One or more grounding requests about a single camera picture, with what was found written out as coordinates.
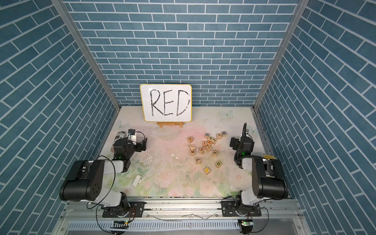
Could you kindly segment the wooden block green D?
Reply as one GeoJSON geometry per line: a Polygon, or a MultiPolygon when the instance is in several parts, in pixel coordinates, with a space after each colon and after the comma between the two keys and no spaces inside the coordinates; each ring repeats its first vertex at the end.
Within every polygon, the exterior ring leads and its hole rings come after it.
{"type": "Polygon", "coordinates": [[[215,162],[215,167],[216,168],[220,168],[222,166],[222,162],[221,161],[216,161],[215,162]]]}

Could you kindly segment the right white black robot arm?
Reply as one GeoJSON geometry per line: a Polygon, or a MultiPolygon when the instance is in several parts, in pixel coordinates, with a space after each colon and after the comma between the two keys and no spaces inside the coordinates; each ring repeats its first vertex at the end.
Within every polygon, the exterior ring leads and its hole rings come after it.
{"type": "Polygon", "coordinates": [[[230,141],[230,147],[235,150],[235,164],[252,173],[251,188],[240,191],[235,198],[235,210],[240,215],[250,213],[261,202],[283,200],[289,195],[281,161],[272,156],[253,155],[254,145],[246,123],[241,136],[230,141]]]}

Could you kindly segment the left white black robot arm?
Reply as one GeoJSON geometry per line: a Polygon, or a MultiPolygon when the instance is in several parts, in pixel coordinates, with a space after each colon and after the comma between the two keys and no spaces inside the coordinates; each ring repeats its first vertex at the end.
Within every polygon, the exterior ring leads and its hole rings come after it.
{"type": "Polygon", "coordinates": [[[93,161],[75,161],[59,190],[59,198],[90,202],[94,207],[100,206],[110,217],[129,215],[131,206],[126,194],[112,188],[103,189],[103,177],[112,175],[114,183],[117,174],[128,171],[134,153],[145,151],[146,145],[147,137],[140,131],[118,132],[112,145],[113,158],[100,155],[93,161]]]}

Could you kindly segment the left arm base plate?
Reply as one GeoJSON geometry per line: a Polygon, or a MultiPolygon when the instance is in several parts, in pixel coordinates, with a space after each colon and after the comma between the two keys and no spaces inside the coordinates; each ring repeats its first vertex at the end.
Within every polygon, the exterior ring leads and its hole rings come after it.
{"type": "Polygon", "coordinates": [[[103,209],[103,218],[121,218],[121,217],[130,217],[130,218],[138,218],[142,217],[145,208],[145,202],[136,201],[136,202],[128,202],[128,204],[123,206],[117,207],[107,207],[103,209]]]}

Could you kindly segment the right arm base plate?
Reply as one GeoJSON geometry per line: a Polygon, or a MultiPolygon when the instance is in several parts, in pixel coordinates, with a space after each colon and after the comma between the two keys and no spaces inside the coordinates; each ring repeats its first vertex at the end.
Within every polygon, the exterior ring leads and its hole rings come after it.
{"type": "Polygon", "coordinates": [[[260,217],[261,211],[259,206],[237,205],[235,201],[221,201],[221,210],[223,217],[250,216],[260,217]]]}

